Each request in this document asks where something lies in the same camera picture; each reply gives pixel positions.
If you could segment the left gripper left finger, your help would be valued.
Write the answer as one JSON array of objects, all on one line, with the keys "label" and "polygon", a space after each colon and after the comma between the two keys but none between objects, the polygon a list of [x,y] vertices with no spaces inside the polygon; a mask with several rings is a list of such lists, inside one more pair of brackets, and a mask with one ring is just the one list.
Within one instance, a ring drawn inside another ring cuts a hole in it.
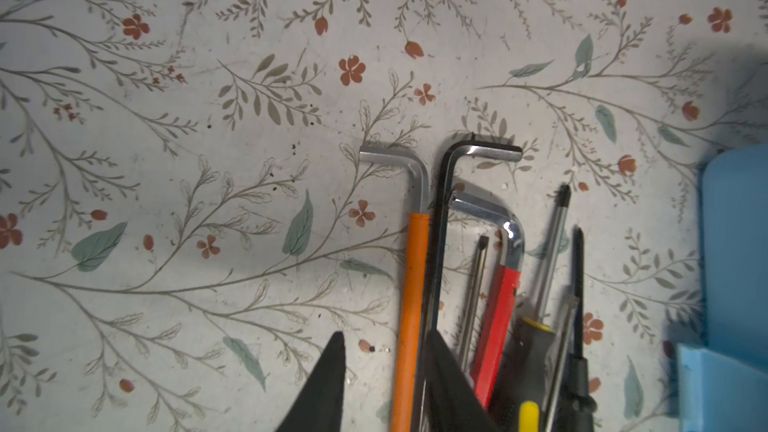
[{"label": "left gripper left finger", "polygon": [[330,337],[277,431],[339,432],[343,417],[345,375],[344,334],[337,331]]}]

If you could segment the light blue plastic tool box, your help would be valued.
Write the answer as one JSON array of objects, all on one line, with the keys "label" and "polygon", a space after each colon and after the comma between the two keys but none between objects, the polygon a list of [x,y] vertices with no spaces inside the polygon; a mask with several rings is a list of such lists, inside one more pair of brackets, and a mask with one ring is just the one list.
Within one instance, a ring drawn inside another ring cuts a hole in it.
[{"label": "light blue plastic tool box", "polygon": [[767,146],[715,157],[701,190],[704,342],[677,346],[682,431],[767,428]]}]

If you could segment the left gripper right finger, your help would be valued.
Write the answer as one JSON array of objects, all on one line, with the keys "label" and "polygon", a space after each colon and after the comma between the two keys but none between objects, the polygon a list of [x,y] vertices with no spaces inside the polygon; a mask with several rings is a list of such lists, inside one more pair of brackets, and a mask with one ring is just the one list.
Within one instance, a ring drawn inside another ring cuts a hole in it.
[{"label": "left gripper right finger", "polygon": [[424,359],[430,431],[498,430],[437,330],[426,336]]}]

